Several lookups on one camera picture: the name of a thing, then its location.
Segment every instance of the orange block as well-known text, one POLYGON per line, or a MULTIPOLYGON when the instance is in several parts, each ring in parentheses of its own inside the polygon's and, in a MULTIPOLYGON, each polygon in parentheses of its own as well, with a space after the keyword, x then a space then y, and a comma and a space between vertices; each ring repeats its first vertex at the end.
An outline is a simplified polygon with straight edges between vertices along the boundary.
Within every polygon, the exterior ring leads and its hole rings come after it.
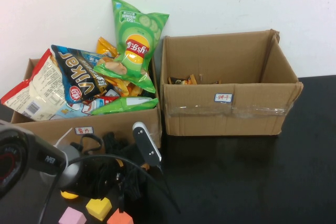
POLYGON ((110 219, 107 221, 107 224, 134 224, 133 219, 126 212, 119 212, 117 209, 110 219))

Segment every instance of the cucumber image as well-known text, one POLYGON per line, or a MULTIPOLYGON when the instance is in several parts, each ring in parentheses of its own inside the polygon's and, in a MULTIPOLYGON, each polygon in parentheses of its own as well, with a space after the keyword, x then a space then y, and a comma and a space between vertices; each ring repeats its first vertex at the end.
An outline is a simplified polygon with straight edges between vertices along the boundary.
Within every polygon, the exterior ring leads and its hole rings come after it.
POLYGON ((160 40, 160 36, 161 36, 161 29, 157 29, 158 31, 154 34, 154 39, 155 40, 160 40))
POLYGON ((153 20, 153 19, 151 19, 151 26, 149 27, 149 29, 151 29, 153 32, 156 32, 157 30, 158 30, 158 25, 157 25, 157 23, 156 23, 156 21, 155 20, 153 20))
POLYGON ((142 15, 139 18, 139 22, 140 22, 141 25, 143 25, 145 27, 149 27, 151 25, 151 20, 146 15, 142 15))

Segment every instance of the toy block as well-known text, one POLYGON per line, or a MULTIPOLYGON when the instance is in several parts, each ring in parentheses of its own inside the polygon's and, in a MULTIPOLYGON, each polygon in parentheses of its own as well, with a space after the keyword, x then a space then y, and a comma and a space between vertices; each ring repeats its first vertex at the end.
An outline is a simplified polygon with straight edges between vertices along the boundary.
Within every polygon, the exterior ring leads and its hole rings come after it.
POLYGON ((78 198, 78 195, 68 193, 67 191, 61 191, 61 195, 65 199, 76 199, 76 198, 78 198))
POLYGON ((107 221, 107 224, 134 224, 133 219, 126 212, 119 212, 117 209, 110 219, 107 221))
POLYGON ((68 207, 67 210, 65 210, 64 214, 58 221, 59 224, 84 224, 85 222, 86 218, 84 214, 71 207, 68 207))
POLYGON ((103 221, 109 211, 112 209, 111 202, 108 198, 91 199, 87 205, 86 209, 89 214, 96 217, 98 220, 103 221))

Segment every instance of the pink block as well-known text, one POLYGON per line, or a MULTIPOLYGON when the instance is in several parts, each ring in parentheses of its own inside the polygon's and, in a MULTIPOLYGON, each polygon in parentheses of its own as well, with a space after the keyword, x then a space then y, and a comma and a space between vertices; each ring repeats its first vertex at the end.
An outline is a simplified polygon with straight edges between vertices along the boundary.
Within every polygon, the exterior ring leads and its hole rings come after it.
POLYGON ((58 221, 59 224, 84 224, 85 222, 86 218, 84 214, 71 207, 68 207, 67 210, 65 210, 64 214, 58 221))

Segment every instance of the white label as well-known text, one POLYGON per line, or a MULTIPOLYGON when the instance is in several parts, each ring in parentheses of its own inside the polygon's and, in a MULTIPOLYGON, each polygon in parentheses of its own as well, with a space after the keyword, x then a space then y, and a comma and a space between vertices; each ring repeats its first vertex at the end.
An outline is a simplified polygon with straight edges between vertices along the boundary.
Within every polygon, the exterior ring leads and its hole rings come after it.
POLYGON ((149 97, 128 97, 126 98, 127 106, 138 105, 150 101, 152 98, 149 97))
POLYGON ((232 102, 232 94, 217 93, 215 95, 215 102, 230 103, 230 102, 232 102))
POLYGON ((93 127, 76 127, 75 128, 75 133, 77 135, 83 135, 87 133, 93 133, 93 127))

